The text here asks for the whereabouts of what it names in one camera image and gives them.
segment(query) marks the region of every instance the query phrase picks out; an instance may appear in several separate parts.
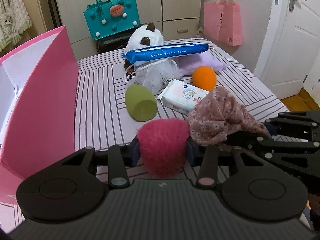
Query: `pink pom-pom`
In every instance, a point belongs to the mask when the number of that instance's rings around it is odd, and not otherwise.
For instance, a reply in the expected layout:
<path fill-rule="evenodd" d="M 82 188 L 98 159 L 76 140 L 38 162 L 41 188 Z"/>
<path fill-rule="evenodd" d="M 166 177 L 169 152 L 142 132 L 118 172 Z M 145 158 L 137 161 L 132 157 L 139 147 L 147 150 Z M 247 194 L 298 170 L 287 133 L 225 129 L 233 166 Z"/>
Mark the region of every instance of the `pink pom-pom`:
<path fill-rule="evenodd" d="M 177 175 L 186 161 L 189 135 L 189 125 L 178 118 L 146 123 L 137 133 L 146 170 L 161 179 Z"/>

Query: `pink file box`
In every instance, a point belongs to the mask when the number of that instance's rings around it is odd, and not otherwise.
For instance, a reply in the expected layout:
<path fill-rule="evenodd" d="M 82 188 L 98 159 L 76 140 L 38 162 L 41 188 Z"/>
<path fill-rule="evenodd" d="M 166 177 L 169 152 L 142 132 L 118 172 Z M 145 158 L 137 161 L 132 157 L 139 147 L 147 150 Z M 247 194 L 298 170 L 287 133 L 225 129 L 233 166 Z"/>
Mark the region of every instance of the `pink file box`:
<path fill-rule="evenodd" d="M 16 204 L 23 179 L 75 151 L 78 73 L 65 26 L 0 59 L 0 202 Z"/>

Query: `black suitcase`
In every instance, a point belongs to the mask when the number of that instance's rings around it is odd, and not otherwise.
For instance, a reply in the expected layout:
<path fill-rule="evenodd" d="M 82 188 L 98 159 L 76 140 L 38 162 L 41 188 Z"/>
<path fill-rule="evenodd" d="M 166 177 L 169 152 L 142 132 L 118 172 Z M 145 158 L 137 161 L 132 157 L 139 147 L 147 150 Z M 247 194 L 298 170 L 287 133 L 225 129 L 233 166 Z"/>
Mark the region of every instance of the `black suitcase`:
<path fill-rule="evenodd" d="M 142 24 L 134 27 L 130 30 L 120 32 L 106 38 L 100 39 L 97 41 L 97 52 L 98 54 L 113 51 L 116 49 L 123 49 L 127 46 L 128 40 L 136 29 L 141 27 Z"/>

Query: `tissue package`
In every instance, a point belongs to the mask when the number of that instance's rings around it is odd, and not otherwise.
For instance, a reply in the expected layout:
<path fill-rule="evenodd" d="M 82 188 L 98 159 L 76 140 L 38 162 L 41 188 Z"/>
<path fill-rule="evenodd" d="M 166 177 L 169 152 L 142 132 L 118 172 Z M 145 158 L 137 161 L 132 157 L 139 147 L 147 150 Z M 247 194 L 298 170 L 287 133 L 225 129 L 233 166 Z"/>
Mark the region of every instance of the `tissue package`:
<path fill-rule="evenodd" d="M 164 106 L 187 115 L 209 92 L 180 80 L 173 80 L 159 95 Z"/>

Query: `wet wipes pack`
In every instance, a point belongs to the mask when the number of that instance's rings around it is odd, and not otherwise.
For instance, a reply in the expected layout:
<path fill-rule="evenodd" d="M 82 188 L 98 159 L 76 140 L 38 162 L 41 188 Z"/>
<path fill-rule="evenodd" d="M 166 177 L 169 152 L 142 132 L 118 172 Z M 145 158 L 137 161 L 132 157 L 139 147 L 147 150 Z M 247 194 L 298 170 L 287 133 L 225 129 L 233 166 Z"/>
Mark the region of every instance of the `wet wipes pack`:
<path fill-rule="evenodd" d="M 127 54 L 123 53 L 123 56 L 125 59 L 131 62 L 131 64 L 135 66 L 140 66 L 143 63 L 152 60 L 199 54 L 207 51 L 208 48 L 208 44 L 168 44 L 160 46 L 151 46 L 143 49 L 130 50 L 127 52 Z"/>
<path fill-rule="evenodd" d="M 187 115 L 207 94 L 206 90 L 173 80 L 161 92 L 159 99 L 162 105 Z"/>

